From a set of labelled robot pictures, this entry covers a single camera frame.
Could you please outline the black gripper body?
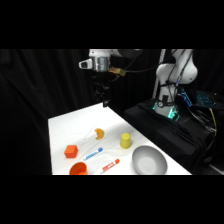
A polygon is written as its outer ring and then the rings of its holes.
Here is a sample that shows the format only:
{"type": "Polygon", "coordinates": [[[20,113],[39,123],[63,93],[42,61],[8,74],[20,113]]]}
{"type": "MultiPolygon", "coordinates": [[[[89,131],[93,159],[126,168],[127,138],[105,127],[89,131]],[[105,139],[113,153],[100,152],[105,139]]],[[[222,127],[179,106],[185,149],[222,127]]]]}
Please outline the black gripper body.
{"type": "Polygon", "coordinates": [[[94,94],[97,101],[108,101],[110,88],[105,73],[96,72],[93,76],[94,94]]]}

